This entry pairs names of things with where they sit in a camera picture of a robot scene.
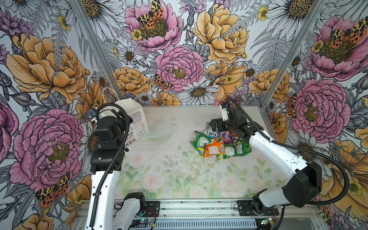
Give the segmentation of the white paper bag with cartoon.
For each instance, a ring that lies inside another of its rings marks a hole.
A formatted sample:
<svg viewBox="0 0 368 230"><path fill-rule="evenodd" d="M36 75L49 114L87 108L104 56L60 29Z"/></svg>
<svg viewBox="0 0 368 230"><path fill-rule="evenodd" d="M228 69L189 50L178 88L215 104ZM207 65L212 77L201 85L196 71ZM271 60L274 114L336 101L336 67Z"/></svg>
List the white paper bag with cartoon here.
<svg viewBox="0 0 368 230"><path fill-rule="evenodd" d="M149 132L145 114L141 104L132 98L118 100L115 104L121 106L133 120L126 140L126 147L128 147Z"/></svg>

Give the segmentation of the orange snack packet front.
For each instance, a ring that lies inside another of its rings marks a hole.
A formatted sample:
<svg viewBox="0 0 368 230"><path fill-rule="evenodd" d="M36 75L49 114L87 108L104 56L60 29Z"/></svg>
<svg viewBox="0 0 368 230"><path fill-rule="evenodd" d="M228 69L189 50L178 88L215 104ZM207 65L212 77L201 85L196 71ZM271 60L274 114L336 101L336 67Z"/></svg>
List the orange snack packet front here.
<svg viewBox="0 0 368 230"><path fill-rule="evenodd" d="M213 155L222 155L224 153L225 146L222 138L212 139L211 143L207 144L204 149L205 158Z"/></svg>

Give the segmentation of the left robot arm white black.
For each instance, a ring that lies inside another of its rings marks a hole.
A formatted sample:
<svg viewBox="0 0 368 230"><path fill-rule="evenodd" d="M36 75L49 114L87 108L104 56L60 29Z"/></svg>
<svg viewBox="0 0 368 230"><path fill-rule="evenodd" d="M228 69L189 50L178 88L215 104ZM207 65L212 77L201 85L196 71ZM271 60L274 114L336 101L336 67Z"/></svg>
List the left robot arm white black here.
<svg viewBox="0 0 368 230"><path fill-rule="evenodd" d="M114 197L125 157L125 142L132 118L107 116L98 119L98 141L91 158L92 191L86 230L128 230L133 219L145 211L142 192L129 193L114 211Z"/></svg>

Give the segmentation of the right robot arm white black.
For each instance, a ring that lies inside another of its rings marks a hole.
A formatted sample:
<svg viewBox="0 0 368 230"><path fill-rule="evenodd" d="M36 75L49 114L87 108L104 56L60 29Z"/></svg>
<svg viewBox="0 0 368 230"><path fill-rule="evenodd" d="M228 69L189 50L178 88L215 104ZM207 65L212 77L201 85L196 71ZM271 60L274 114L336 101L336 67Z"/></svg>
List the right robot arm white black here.
<svg viewBox="0 0 368 230"><path fill-rule="evenodd" d="M275 140L256 122L251 121L241 108L222 103L221 118L210 122L213 131L229 131L252 148L272 160L288 179L275 189L264 189L253 196L252 206L257 214L274 206L304 207L322 188L322 169L317 163L308 163Z"/></svg>

